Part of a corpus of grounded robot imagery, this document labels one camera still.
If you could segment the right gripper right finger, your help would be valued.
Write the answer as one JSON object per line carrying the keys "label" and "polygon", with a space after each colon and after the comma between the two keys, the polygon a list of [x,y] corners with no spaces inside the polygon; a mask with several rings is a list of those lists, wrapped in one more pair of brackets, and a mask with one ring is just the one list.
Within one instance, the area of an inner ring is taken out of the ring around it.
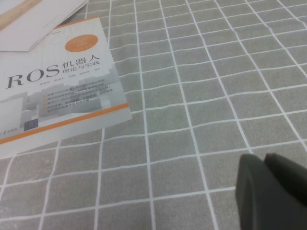
{"label": "right gripper right finger", "polygon": [[266,154],[264,163],[284,190],[306,207],[307,169],[276,153]]}

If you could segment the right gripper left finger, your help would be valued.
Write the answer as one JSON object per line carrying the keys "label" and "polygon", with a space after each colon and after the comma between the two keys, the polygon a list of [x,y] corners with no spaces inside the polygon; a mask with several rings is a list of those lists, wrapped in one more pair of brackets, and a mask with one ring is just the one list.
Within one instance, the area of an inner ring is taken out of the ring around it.
{"label": "right gripper left finger", "polygon": [[264,160],[255,155],[240,157],[236,203],[242,230],[307,228],[307,207],[284,190]]}

